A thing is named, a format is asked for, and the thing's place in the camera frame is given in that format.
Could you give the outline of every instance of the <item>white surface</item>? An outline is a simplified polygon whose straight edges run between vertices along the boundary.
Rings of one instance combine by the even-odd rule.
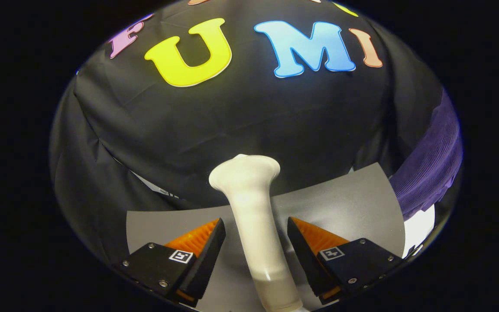
[[[434,205],[427,211],[418,211],[404,222],[405,245],[402,257],[407,257],[409,249],[418,247],[434,229]]]
[[[280,168],[270,157],[239,154],[209,175],[210,185],[228,198],[249,272],[267,312],[293,312],[303,306],[271,210],[269,190]]]

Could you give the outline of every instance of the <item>yellow letter u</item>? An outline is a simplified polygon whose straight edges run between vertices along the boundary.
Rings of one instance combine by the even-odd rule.
[[[186,65],[176,44],[179,37],[171,37],[156,44],[145,54],[145,59],[154,62],[163,79],[175,87],[190,87],[219,75],[230,64],[232,51],[220,26],[224,19],[214,18],[193,26],[190,34],[200,34],[211,57],[204,64],[190,67]]]

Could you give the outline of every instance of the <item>orange soft finger pad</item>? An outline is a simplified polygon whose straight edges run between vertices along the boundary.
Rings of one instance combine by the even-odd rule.
[[[214,227],[217,225],[217,222],[218,219],[204,224],[197,229],[194,229],[180,237],[177,237],[165,246],[182,251],[188,251],[194,253],[196,257],[199,257],[202,250],[204,250],[205,244],[207,243],[210,234],[213,232]]]

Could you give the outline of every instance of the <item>black background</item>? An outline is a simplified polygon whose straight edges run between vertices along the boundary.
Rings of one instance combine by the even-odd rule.
[[[441,79],[463,126],[466,170],[456,211],[431,247],[341,309],[499,310],[499,2],[345,4],[398,35]],[[160,5],[0,2],[0,310],[166,310],[76,238],[47,160],[53,113],[77,68]]]

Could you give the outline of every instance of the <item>blue letter m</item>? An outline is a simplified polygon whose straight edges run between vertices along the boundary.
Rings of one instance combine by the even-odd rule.
[[[275,76],[279,78],[301,75],[303,66],[295,62],[293,53],[297,53],[313,71],[321,67],[324,50],[328,61],[324,66],[333,72],[353,71],[355,64],[350,60],[344,41],[340,36],[340,27],[325,22],[315,22],[311,38],[281,20],[271,20],[255,25],[256,32],[269,37],[277,55],[279,67]]]

